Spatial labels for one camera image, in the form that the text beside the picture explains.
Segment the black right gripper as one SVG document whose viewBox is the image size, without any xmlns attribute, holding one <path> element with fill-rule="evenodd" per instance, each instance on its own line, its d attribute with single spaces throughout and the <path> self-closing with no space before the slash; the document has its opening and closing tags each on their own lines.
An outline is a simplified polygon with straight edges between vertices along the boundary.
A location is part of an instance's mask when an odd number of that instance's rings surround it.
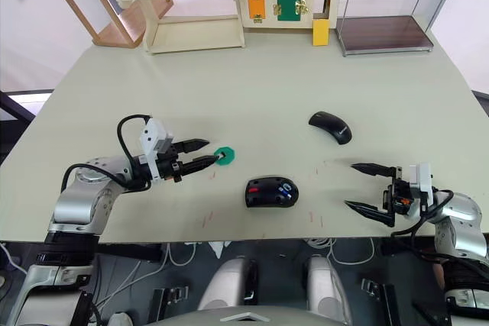
<svg viewBox="0 0 489 326">
<path fill-rule="evenodd" d="M 413 204 L 410 184 L 402 179 L 402 168 L 382 166 L 376 163 L 354 163 L 351 168 L 369 176 L 390 177 L 391 184 L 384 190 L 383 209 L 380 211 L 373 205 L 345 200 L 345 204 L 358 214 L 373 221 L 378 221 L 388 227 L 395 224 L 395 214 L 407 215 Z"/>
</svg>

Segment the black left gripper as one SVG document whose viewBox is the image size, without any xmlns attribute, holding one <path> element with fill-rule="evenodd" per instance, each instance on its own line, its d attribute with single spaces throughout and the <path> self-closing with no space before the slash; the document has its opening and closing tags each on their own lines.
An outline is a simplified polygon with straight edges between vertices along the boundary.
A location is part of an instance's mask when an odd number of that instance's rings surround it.
<svg viewBox="0 0 489 326">
<path fill-rule="evenodd" d="M 174 182 L 180 182 L 182 176 L 199 172 L 217 162 L 219 157 L 215 155 L 198 157 L 188 163 L 182 163 L 179 160 L 180 153 L 191 153 L 208 144 L 208 140 L 194 138 L 171 144 L 165 153 L 158 153 L 156 164 L 161 179 L 172 179 Z"/>
</svg>

